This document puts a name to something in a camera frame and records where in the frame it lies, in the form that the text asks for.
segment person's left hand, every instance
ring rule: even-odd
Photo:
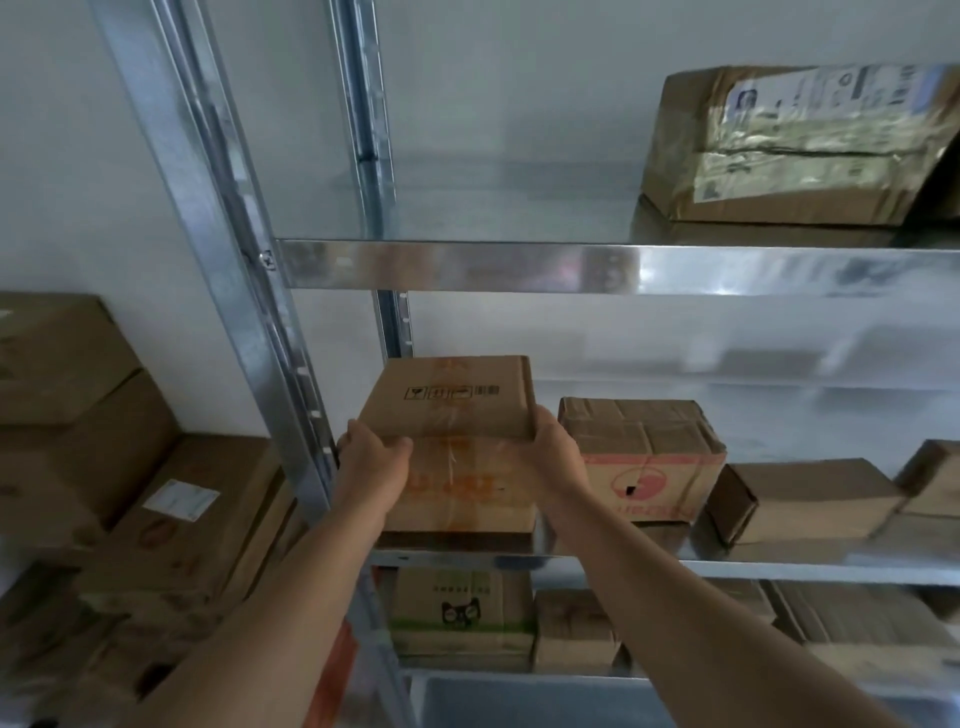
[[[369,427],[350,420],[337,448],[340,470],[333,492],[334,507],[357,507],[386,519],[407,483],[413,440],[401,437],[387,447]]]

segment person's left arm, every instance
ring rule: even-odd
[[[258,590],[139,705],[138,728],[300,728],[413,443],[350,421],[334,504]]]

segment black cat logo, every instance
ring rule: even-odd
[[[441,605],[444,613],[444,624],[448,624],[454,629],[470,629],[476,622],[480,621],[480,599],[476,596],[467,604],[455,606],[445,601]]]

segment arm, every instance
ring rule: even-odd
[[[407,480],[413,443],[351,421],[333,507],[271,580],[124,723],[300,728],[357,576]]]
[[[714,589],[592,493],[573,439],[539,408],[521,448],[540,510],[681,728],[903,724],[885,707]]]

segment hand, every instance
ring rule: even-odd
[[[537,405],[537,436],[517,446],[516,453],[530,469],[534,499],[542,507],[551,496],[572,491],[592,495],[583,455],[576,441],[546,407]]]
[[[371,429],[356,420],[337,442],[340,470],[333,492],[336,508],[367,510],[381,521],[403,492],[414,442],[401,437],[386,447]]]

